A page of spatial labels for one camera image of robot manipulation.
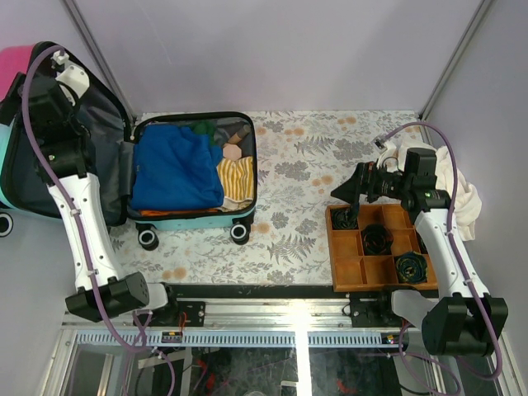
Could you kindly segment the pink teal suitcase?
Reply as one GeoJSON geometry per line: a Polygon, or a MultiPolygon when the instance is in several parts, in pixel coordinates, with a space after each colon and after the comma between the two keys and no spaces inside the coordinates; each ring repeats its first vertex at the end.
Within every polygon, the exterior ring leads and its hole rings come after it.
{"type": "MultiPolygon", "coordinates": [[[[15,75],[26,74],[31,63],[52,42],[13,46],[1,51],[1,100],[6,96],[15,75]]],[[[107,226],[117,227],[127,219],[136,223],[139,243],[146,250],[158,245],[158,238],[150,243],[142,237],[145,233],[176,231],[179,229],[224,228],[230,229],[231,239],[244,245],[248,242],[257,199],[257,148],[255,128],[251,118],[240,112],[211,112],[190,115],[160,115],[132,126],[125,108],[117,97],[93,74],[90,87],[82,97],[80,122],[91,133],[95,151],[96,170],[101,186],[101,207],[107,226]],[[215,142],[228,143],[230,137],[244,125],[252,132],[238,144],[242,158],[253,157],[255,197],[241,210],[217,214],[191,214],[183,216],[143,217],[139,210],[130,208],[135,171],[132,168],[133,150],[148,125],[171,124],[191,126],[199,120],[215,124],[215,142]]],[[[58,219],[59,211],[52,196],[38,174],[38,160],[31,148],[21,118],[21,108],[11,124],[1,123],[1,207],[29,214],[58,219]]]]}

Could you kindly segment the yellow white striped towel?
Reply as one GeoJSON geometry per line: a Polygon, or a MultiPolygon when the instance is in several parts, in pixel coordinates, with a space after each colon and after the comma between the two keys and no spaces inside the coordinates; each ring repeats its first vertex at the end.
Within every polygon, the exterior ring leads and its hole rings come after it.
{"type": "Polygon", "coordinates": [[[217,172],[224,188],[224,202],[219,207],[224,212],[248,207],[255,197],[253,157],[236,161],[224,158],[217,172]]]}

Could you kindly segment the round peach compact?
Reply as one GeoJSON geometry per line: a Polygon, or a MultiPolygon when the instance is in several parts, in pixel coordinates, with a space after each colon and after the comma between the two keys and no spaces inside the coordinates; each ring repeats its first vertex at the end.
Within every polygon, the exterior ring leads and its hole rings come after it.
{"type": "Polygon", "coordinates": [[[238,161],[242,156],[242,150],[237,144],[225,144],[223,156],[230,161],[238,161]]]}

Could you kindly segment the small bottle grey cap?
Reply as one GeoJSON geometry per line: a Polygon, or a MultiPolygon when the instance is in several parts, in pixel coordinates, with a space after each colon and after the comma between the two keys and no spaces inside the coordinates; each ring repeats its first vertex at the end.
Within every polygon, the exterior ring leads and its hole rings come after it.
{"type": "Polygon", "coordinates": [[[242,142],[250,133],[252,132],[252,128],[249,125],[244,125],[238,132],[233,134],[230,139],[228,140],[229,144],[236,144],[238,145],[240,142],[242,142]]]}

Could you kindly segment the dark green garment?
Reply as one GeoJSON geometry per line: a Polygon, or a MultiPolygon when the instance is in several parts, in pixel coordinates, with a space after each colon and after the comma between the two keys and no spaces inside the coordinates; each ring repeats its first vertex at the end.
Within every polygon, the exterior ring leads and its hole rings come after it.
{"type": "Polygon", "coordinates": [[[197,122],[192,123],[190,128],[194,134],[206,136],[209,140],[210,146],[216,145],[215,134],[217,128],[215,124],[211,121],[199,120],[197,122]]]}

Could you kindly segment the orange garment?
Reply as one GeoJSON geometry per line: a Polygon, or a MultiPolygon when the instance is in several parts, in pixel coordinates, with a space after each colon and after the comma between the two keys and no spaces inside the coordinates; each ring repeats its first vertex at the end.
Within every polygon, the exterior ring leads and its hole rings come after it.
{"type": "Polygon", "coordinates": [[[143,217],[163,217],[163,216],[183,216],[183,215],[206,215],[217,214],[221,210],[213,208],[206,210],[140,210],[139,214],[143,217]]]}

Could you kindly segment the blue garment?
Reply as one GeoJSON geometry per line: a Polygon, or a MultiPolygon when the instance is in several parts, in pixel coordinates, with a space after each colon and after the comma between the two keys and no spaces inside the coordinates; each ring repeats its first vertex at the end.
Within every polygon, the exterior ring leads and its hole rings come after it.
{"type": "Polygon", "coordinates": [[[222,148],[188,126],[148,125],[134,150],[133,210],[207,210],[224,202],[222,148]]]}

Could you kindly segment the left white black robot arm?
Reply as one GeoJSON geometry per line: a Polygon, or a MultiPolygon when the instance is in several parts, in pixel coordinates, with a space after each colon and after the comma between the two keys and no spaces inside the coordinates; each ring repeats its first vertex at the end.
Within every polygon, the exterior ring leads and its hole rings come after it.
{"type": "Polygon", "coordinates": [[[125,191],[133,178],[135,140],[125,109],[98,78],[85,73],[83,80],[87,90],[78,92],[50,76],[13,76],[1,103],[1,202],[30,210],[15,197],[15,167],[33,172],[34,183],[49,194],[73,254],[76,290],[65,300],[71,314],[97,323],[135,311],[172,325],[181,314],[174,291],[163,282],[147,282],[140,272],[124,275],[109,229],[127,219],[139,233],[227,227],[243,230],[231,237],[243,245],[255,208],[156,217],[131,213],[125,191]]]}

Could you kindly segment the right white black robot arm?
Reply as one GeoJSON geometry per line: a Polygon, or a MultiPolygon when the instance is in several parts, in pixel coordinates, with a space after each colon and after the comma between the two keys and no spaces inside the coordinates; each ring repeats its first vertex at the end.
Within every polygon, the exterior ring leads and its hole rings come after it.
{"type": "Polygon", "coordinates": [[[437,281],[437,302],[416,290],[400,289],[381,300],[375,312],[385,325],[405,319],[419,329],[432,355],[495,355],[507,304],[492,297],[476,274],[455,225],[455,197],[437,189],[435,170],[434,151],[411,148],[403,172],[388,172],[369,162],[359,163],[353,173],[355,198],[400,200],[425,244],[437,281]]]}

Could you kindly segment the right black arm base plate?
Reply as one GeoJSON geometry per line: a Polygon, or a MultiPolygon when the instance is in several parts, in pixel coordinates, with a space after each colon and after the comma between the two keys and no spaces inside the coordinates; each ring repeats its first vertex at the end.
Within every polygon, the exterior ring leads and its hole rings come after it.
{"type": "Polygon", "coordinates": [[[403,318],[393,312],[388,301],[352,299],[349,307],[354,328],[400,328],[403,326],[403,318]]]}

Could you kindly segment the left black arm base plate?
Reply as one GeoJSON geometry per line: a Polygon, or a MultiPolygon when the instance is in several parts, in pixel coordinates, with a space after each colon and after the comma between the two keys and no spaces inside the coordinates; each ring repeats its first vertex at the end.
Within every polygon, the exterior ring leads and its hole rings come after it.
{"type": "Polygon", "coordinates": [[[203,301],[173,301],[154,312],[152,324],[162,327],[203,327],[205,308],[203,301]]]}

